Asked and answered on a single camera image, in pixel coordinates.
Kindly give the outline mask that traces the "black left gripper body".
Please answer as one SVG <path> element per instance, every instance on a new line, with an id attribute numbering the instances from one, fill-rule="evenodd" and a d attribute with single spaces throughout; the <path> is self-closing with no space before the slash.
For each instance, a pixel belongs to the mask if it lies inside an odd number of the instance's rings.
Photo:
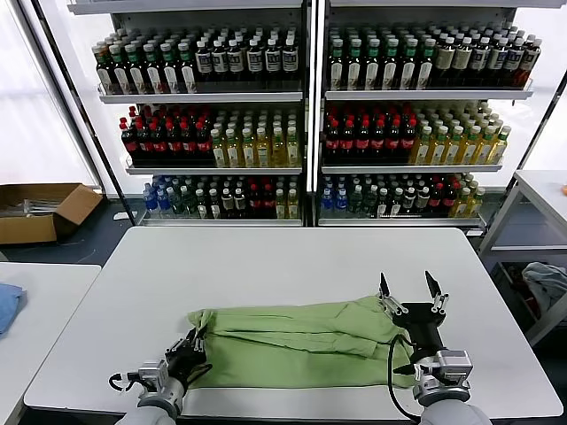
<path id="1" fill-rule="evenodd" d="M 167 371 L 181 384 L 193 384 L 208 372 L 208 363 L 206 352 L 193 352 L 186 343 L 179 340 L 166 351 Z"/>

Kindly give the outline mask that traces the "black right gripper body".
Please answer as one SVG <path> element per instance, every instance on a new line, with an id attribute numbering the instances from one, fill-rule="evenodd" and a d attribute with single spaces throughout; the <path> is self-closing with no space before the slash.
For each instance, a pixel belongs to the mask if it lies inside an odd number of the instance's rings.
<path id="1" fill-rule="evenodd" d="M 403 303 L 400 313 L 393 315 L 393 323 L 404 328 L 414 347 L 414 354 L 435 354 L 445 349 L 439 326 L 447 317 L 433 303 Z"/>

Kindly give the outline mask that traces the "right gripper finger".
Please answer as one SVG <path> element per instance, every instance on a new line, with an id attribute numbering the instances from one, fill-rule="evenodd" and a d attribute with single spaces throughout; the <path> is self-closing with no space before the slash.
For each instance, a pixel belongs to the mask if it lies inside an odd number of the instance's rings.
<path id="1" fill-rule="evenodd" d="M 431 311 L 433 313 L 445 313 L 449 294 L 441 290 L 439 282 L 431 275 L 429 271 L 425 271 L 425 279 L 433 299 Z"/>
<path id="2" fill-rule="evenodd" d="M 392 296 L 383 272 L 380 273 L 378 299 L 390 315 L 402 315 L 408 312 L 408 309 Z"/>

